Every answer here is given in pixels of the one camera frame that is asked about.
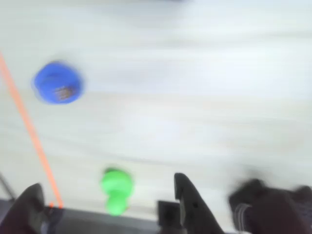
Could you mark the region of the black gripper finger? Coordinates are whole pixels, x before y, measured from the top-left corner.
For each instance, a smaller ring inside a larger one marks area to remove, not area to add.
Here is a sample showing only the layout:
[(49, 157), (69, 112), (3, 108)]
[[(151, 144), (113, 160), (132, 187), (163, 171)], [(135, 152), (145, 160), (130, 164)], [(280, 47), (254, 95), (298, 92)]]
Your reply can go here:
[(38, 183), (26, 188), (4, 217), (5, 234), (40, 234), (45, 220), (44, 196)]
[(188, 234), (222, 234), (213, 213), (195, 185), (183, 173), (174, 175), (175, 198), (180, 204), (180, 223)]

